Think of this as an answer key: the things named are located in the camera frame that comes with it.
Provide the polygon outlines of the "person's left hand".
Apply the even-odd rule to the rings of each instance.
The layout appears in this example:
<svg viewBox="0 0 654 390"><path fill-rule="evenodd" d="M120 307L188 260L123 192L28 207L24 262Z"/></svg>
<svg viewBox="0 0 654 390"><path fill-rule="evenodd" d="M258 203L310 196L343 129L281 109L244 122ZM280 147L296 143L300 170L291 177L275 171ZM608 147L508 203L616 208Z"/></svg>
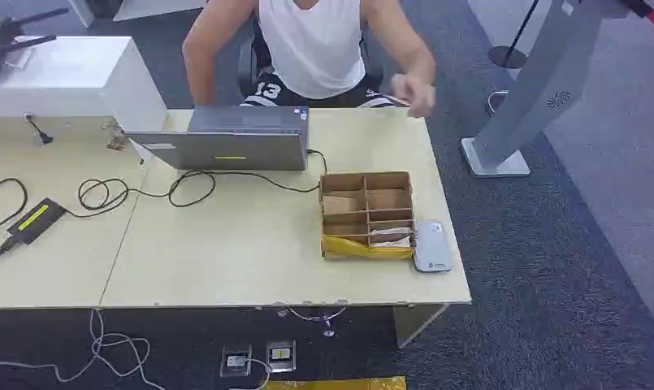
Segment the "person's left hand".
<svg viewBox="0 0 654 390"><path fill-rule="evenodd" d="M391 79L393 97L409 107L409 116L429 117L435 106L435 88L416 76L395 74Z"/></svg>

